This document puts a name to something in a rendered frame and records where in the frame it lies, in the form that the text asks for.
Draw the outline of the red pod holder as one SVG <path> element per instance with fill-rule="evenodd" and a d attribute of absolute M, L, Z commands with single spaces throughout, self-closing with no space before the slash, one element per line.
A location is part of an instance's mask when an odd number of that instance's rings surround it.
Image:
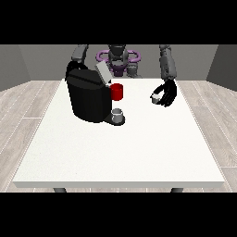
<path fill-rule="evenodd" d="M 123 98 L 123 85 L 120 83 L 113 83 L 110 86 L 111 99 L 114 101 L 119 101 Z"/>

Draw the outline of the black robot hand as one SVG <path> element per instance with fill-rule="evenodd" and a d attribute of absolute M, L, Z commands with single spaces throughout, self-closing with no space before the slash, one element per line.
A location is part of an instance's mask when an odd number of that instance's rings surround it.
<path fill-rule="evenodd" d="M 82 63 L 79 63 L 77 61 L 70 61 L 67 65 L 66 69 L 66 77 L 69 75 L 69 73 L 74 69 L 87 69 L 88 67 L 85 66 Z"/>
<path fill-rule="evenodd" d="M 161 92 L 164 92 L 164 94 L 162 98 L 157 101 L 157 104 L 164 107 L 170 106 L 177 96 L 177 86 L 175 81 L 171 79 L 166 80 L 152 92 L 151 98 L 157 98 Z"/>

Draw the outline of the black coffee machine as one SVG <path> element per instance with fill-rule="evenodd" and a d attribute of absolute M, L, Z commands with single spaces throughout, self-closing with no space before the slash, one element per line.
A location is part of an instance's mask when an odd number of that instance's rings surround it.
<path fill-rule="evenodd" d="M 125 117 L 120 123 L 112 120 L 112 102 L 110 85 L 103 81 L 96 70 L 74 69 L 66 78 L 72 111 L 76 117 L 87 122 L 107 122 L 114 126 L 125 123 Z"/>

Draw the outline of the pale grey machine lid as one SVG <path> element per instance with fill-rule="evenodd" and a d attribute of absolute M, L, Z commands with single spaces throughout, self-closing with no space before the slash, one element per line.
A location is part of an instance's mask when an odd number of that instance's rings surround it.
<path fill-rule="evenodd" d="M 97 72 L 99 73 L 103 83 L 108 84 L 112 79 L 112 74 L 110 73 L 106 62 L 101 61 L 101 62 L 97 63 L 94 67 L 97 70 Z"/>

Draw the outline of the small grey cup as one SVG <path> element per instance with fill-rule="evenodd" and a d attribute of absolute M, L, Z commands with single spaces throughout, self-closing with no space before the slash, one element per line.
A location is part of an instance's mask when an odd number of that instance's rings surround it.
<path fill-rule="evenodd" d="M 112 120 L 115 123 L 120 123 L 123 120 L 123 112 L 120 108 L 114 108 L 111 111 L 111 114 L 112 114 Z"/>

